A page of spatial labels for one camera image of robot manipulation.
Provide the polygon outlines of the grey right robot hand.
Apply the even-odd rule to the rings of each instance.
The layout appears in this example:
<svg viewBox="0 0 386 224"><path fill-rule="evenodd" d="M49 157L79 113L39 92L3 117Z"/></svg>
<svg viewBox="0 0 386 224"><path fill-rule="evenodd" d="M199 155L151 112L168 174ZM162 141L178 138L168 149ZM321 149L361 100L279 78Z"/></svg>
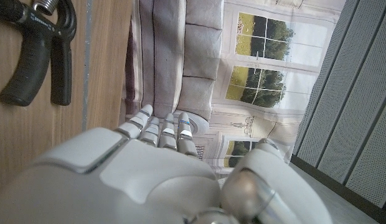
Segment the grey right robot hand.
<svg viewBox="0 0 386 224"><path fill-rule="evenodd" d="M188 115L152 112L43 153L0 193L0 223L331 223L272 140L221 181L199 159Z"/></svg>

